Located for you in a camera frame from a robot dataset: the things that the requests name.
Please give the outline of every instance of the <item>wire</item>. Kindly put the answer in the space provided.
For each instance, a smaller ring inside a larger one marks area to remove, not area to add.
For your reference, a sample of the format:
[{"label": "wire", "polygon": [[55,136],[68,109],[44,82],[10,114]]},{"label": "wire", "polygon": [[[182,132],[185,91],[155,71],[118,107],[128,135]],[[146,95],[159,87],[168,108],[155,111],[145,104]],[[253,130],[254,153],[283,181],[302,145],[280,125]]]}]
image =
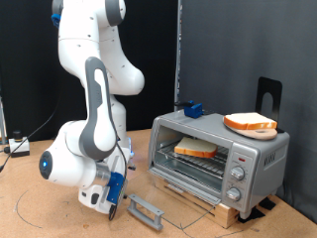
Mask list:
[{"label": "wire", "polygon": [[122,154],[122,156],[124,158],[124,161],[125,161],[125,179],[126,179],[126,177],[127,177],[127,166],[128,166],[127,165],[127,160],[126,160],[125,154],[123,153],[123,151],[122,151],[121,147],[119,146],[118,142],[116,144],[117,144],[117,147],[118,147],[119,151],[121,152],[121,154]]},{"label": "wire", "polygon": [[29,140],[29,138],[31,138],[34,134],[36,134],[39,130],[41,130],[45,125],[47,125],[49,121],[51,121],[51,119],[53,118],[53,116],[57,112],[57,109],[58,109],[58,106],[60,103],[60,99],[61,99],[62,89],[63,89],[63,85],[62,85],[60,93],[59,93],[59,99],[58,99],[57,105],[56,105],[55,110],[53,111],[52,115],[50,116],[50,118],[42,126],[40,126],[37,130],[32,132],[25,140],[23,140],[21,142],[21,144],[13,152],[10,153],[10,155],[7,157],[5,163],[0,167],[0,173],[3,171],[4,167],[6,166],[7,162],[9,161],[10,157],[12,156],[12,154],[14,152],[16,152],[23,145],[23,143],[25,143],[27,140]]}]

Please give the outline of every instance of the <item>toaster oven knob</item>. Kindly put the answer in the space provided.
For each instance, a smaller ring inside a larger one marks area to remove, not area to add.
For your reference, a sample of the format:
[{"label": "toaster oven knob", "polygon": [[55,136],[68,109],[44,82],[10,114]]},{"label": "toaster oven knob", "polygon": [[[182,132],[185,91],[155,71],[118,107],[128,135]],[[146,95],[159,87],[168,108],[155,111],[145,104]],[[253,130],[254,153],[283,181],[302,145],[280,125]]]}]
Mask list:
[{"label": "toaster oven knob", "polygon": [[240,197],[241,197],[240,191],[237,190],[235,187],[232,187],[232,188],[231,188],[230,190],[228,190],[226,193],[227,193],[226,195],[227,195],[230,199],[235,200],[235,201],[240,200]]},{"label": "toaster oven knob", "polygon": [[241,167],[234,167],[231,169],[230,174],[237,180],[241,180],[245,177],[245,171]]}]

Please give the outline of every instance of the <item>toast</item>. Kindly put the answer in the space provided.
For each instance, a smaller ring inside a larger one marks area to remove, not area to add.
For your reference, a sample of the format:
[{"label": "toast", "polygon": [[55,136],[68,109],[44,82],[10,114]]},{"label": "toast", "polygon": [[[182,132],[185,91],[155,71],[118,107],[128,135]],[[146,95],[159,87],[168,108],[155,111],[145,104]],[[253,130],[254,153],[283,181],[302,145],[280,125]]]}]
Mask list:
[{"label": "toast", "polygon": [[178,154],[200,158],[212,158],[217,154],[217,145],[203,140],[194,140],[184,137],[174,151]]},{"label": "toast", "polygon": [[235,113],[224,117],[224,123],[238,130],[275,129],[277,123],[257,112]]}]

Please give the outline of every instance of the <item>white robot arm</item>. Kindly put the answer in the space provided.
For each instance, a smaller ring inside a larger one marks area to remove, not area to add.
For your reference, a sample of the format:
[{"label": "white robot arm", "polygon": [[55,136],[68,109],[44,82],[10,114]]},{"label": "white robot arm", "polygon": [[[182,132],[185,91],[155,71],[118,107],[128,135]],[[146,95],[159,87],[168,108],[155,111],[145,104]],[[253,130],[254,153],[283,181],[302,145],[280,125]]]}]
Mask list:
[{"label": "white robot arm", "polygon": [[132,153],[125,108],[112,94],[138,94],[145,83],[121,49],[125,12],[124,0],[53,0],[59,60],[84,87],[87,119],[64,124],[40,159],[44,179],[79,187],[81,203],[112,217]]}]

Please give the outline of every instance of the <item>black curtain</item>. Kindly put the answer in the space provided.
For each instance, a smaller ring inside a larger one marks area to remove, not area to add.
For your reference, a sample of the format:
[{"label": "black curtain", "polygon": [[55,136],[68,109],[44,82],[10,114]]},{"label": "black curtain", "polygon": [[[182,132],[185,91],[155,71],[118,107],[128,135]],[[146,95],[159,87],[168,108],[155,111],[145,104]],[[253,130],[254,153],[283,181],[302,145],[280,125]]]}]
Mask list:
[{"label": "black curtain", "polygon": [[[139,95],[117,98],[127,109],[128,130],[149,129],[173,110],[177,0],[126,0],[126,6],[122,48],[146,85]],[[0,85],[9,138],[13,130],[27,136],[42,125],[60,94],[55,116],[31,141],[53,138],[65,122],[86,118],[82,86],[59,64],[51,15],[52,1],[0,2]]]},{"label": "black curtain", "polygon": [[317,1],[182,2],[180,99],[252,112],[259,78],[281,81],[278,127],[290,143],[278,196],[317,222]]}]

